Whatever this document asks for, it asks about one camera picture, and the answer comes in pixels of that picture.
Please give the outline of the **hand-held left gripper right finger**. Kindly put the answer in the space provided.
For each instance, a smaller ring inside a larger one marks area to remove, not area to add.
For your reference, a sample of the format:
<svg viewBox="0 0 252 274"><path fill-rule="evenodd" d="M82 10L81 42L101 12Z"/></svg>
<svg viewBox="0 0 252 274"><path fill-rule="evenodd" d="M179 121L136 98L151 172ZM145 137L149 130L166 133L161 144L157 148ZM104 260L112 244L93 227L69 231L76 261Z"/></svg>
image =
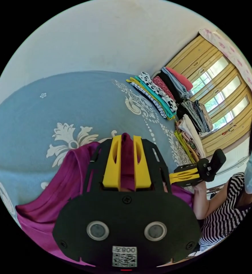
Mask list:
<svg viewBox="0 0 252 274"><path fill-rule="evenodd" d="M142 138L140 136L133 136L133 149L135 191L149 189L151 187L151 179L142 144Z"/></svg>

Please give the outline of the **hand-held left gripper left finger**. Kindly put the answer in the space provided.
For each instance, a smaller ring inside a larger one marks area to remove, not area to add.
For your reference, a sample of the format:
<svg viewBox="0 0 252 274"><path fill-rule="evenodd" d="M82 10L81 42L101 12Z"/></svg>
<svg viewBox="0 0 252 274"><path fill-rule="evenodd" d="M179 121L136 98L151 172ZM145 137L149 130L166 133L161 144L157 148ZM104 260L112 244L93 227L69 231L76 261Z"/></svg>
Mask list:
<svg viewBox="0 0 252 274"><path fill-rule="evenodd" d="M102 182L105 189L121 189L121 147L122 136L113 137Z"/></svg>

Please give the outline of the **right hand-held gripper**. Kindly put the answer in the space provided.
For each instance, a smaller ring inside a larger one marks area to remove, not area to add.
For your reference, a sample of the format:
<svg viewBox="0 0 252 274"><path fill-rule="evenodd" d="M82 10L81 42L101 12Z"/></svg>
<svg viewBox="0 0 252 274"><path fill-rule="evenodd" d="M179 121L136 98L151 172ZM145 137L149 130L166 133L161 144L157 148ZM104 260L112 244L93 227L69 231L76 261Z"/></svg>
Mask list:
<svg viewBox="0 0 252 274"><path fill-rule="evenodd" d="M200 159L196 164L177 167L169 175L170 183L181 187L196 186L202 181L212 182L217 173L217 160Z"/></svg>

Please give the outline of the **person's right hand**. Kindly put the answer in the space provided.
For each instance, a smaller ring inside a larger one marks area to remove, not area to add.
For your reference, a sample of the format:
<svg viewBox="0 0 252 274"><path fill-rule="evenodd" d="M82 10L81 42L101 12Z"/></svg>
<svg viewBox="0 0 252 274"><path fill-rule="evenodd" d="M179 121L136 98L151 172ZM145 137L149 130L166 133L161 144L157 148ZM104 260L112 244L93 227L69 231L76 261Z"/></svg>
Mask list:
<svg viewBox="0 0 252 274"><path fill-rule="evenodd" d="M192 187L194 190L194 195L206 195L207 194L207 186L206 186L206 182L202 181L199 184L197 184L196 186Z"/></svg>

